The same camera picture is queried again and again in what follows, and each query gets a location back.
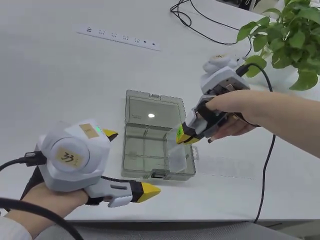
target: human hand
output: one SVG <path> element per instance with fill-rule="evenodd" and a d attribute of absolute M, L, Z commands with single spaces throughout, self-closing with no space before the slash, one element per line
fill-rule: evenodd
<path fill-rule="evenodd" d="M 242 113 L 244 119 L 251 124 L 256 123 L 259 115 L 259 102 L 267 101 L 270 92 L 254 90 L 238 90 L 214 97 L 206 103 L 210 110 L 219 110 L 227 113 Z M 211 137 L 209 142 L 227 136 L 239 136 L 255 129 L 254 126 L 241 120 L 235 115 L 230 115 L 228 121 Z"/>
<path fill-rule="evenodd" d="M 55 192 L 49 190 L 45 183 L 40 183 L 34 186 L 22 201 L 46 208 L 64 218 L 77 207 L 84 205 L 88 201 L 88 195 L 83 190 Z M 24 226 L 33 239 L 54 224 L 42 216 L 14 209 L 5 217 Z"/>

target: finger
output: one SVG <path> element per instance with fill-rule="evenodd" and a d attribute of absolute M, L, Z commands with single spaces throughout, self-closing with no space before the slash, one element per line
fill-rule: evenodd
<path fill-rule="evenodd" d="M 252 131 L 253 129 L 255 129 L 256 127 L 247 124 L 244 128 L 242 128 L 241 130 L 239 130 L 238 132 L 232 134 L 232 136 L 240 136 L 242 134 L 246 134 L 247 132 Z"/>
<path fill-rule="evenodd" d="M 223 131 L 225 129 L 228 129 L 229 127 L 231 127 L 233 124 L 236 123 L 236 121 L 238 120 L 238 118 L 234 115 L 230 115 L 228 116 L 227 122 L 225 124 L 223 124 L 218 131 Z"/>
<path fill-rule="evenodd" d="M 227 128 L 222 128 L 218 130 L 216 134 L 213 135 L 215 139 L 221 139 L 227 136 L 231 136 L 240 130 L 242 130 L 247 125 L 246 122 L 241 120 L 236 120 L 232 125 Z"/>

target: transparent container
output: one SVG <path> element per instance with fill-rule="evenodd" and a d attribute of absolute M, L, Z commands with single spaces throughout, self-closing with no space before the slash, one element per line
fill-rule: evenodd
<path fill-rule="evenodd" d="M 196 174 L 192 146 L 182 145 L 178 159 L 186 168 L 170 171 L 167 138 L 186 117 L 181 98 L 126 91 L 125 133 L 121 175 L 186 181 Z"/>

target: power strip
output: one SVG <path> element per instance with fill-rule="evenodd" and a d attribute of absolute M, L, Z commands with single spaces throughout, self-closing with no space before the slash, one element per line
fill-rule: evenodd
<path fill-rule="evenodd" d="M 96 38 L 107 39 L 119 43 L 130 44 L 145 49 L 151 49 L 160 51 L 159 44 L 151 40 L 141 39 L 138 37 L 132 37 L 125 34 L 119 34 L 116 32 L 108 32 L 107 30 L 92 28 L 90 26 L 82 26 L 77 31 L 78 34 L 89 35 Z"/>

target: number label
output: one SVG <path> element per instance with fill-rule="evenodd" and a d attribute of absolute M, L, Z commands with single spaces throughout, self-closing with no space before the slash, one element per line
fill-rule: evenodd
<path fill-rule="evenodd" d="M 79 154 L 76 154 L 68 149 L 60 147 L 56 153 L 55 158 L 70 167 L 78 168 L 83 162 L 83 157 Z"/>

